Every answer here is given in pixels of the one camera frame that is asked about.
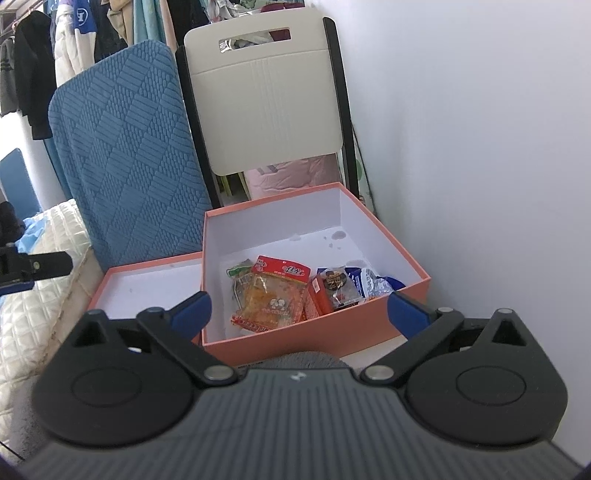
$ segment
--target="ribbed gray surface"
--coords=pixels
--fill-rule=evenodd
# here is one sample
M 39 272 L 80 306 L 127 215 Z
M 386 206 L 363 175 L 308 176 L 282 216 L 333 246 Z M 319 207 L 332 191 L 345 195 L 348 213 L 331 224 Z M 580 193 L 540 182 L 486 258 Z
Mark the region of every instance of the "ribbed gray surface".
M 52 443 L 22 465 L 30 480 L 571 480 L 578 467 L 549 443 L 480 452 L 445 442 L 396 393 L 348 370 L 249 371 L 211 389 L 157 440 L 113 451 Z

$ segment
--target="white quilted bedding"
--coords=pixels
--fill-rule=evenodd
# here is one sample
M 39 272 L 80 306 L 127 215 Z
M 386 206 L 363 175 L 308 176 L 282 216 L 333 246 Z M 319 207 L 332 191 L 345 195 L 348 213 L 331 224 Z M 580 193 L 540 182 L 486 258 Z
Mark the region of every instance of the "white quilted bedding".
M 68 277 L 39 281 L 30 291 L 7 296 L 0 309 L 0 440 L 5 443 L 15 390 L 43 369 L 103 278 L 76 202 L 40 215 L 46 216 L 46 227 L 31 253 L 65 250 L 74 269 Z

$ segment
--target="box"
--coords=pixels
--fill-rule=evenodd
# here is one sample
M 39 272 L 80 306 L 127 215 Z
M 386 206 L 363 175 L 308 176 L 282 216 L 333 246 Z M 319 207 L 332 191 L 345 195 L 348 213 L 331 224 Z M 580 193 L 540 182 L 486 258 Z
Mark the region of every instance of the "box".
M 430 277 L 404 247 L 340 183 L 301 189 L 206 212 L 203 290 L 213 303 L 203 346 L 229 365 L 301 351 L 338 358 L 395 338 L 387 297 L 284 328 L 244 336 L 226 270 L 259 255 L 320 267 L 367 266 L 402 281 L 404 293 L 425 301 Z
M 149 307 L 170 309 L 201 290 L 202 253 L 110 268 L 88 307 L 133 319 Z

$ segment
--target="black cable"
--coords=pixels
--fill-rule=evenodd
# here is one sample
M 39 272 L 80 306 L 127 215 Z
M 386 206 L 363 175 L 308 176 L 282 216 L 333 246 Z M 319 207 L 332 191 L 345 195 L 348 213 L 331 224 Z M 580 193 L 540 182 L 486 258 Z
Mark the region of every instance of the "black cable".
M 21 461 L 25 461 L 25 459 L 23 457 L 21 457 L 17 452 L 15 452 L 14 450 L 12 450 L 8 445 L 5 445 L 3 442 L 0 442 L 0 445 L 2 445 L 6 450 L 8 450 L 11 454 L 19 457 L 21 459 Z

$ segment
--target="white jacket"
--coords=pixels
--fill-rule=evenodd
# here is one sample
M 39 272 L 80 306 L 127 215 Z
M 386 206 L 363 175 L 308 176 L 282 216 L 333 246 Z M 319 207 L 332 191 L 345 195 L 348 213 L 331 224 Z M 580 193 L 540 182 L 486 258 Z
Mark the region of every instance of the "white jacket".
M 74 8 L 66 3 L 56 13 L 56 83 L 67 82 L 95 64 L 96 31 L 80 33 L 74 30 Z

